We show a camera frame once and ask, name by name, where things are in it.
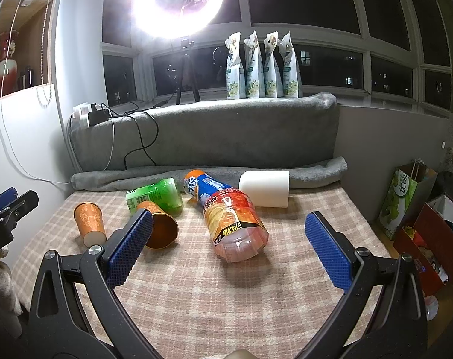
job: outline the white wall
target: white wall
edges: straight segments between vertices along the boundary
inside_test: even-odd
[[[55,95],[48,106],[43,106],[37,97],[44,95],[42,90],[34,87],[6,96],[2,100],[5,126],[17,158],[29,173],[47,180],[68,182],[73,169],[63,141]],[[44,90],[49,96],[48,86]],[[22,218],[13,231],[14,240],[9,244],[6,258],[11,267],[30,239],[72,192],[69,185],[29,179],[14,162],[0,102],[0,193],[14,187],[19,195],[34,190],[39,196],[38,207]]]
[[[335,156],[348,163],[341,184],[366,220],[377,218],[396,166],[421,158],[439,167],[448,123],[399,110],[341,107]]]
[[[83,102],[107,103],[101,52],[104,0],[60,0],[55,80],[63,123]]]

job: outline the paper towel roll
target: paper towel roll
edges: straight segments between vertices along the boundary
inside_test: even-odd
[[[240,177],[239,189],[255,206],[288,207],[289,171],[246,171]]]

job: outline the tripod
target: tripod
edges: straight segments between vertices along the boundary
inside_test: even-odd
[[[187,71],[190,74],[191,89],[194,92],[195,102],[200,101],[200,93],[198,93],[194,65],[191,61],[190,56],[190,47],[194,44],[195,42],[190,42],[188,39],[183,39],[180,44],[182,46],[183,55],[182,59],[180,60],[180,68],[178,69],[177,74],[177,87],[175,88],[175,91],[177,92],[177,105],[180,105],[180,99],[182,98],[183,70],[185,68],[185,64],[187,64]]]

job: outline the red vase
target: red vase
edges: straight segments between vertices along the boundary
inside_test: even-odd
[[[17,39],[18,32],[12,32],[12,38],[9,46],[9,32],[0,34],[0,96],[10,94],[14,91],[15,83],[17,81],[17,62],[12,59],[15,52],[15,40]],[[2,77],[5,71],[4,85],[2,87]]]

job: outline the tripod leg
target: tripod leg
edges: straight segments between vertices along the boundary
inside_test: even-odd
[[[188,68],[190,70],[191,89],[194,92],[195,102],[199,102],[200,101],[200,93],[198,92],[198,85],[196,83],[196,75],[195,75],[194,64],[191,61],[190,54],[186,54],[185,58],[187,59]]]
[[[180,59],[180,68],[177,71],[177,105],[180,105],[180,99],[182,98],[182,85],[183,85],[183,68],[185,66],[185,55]]]

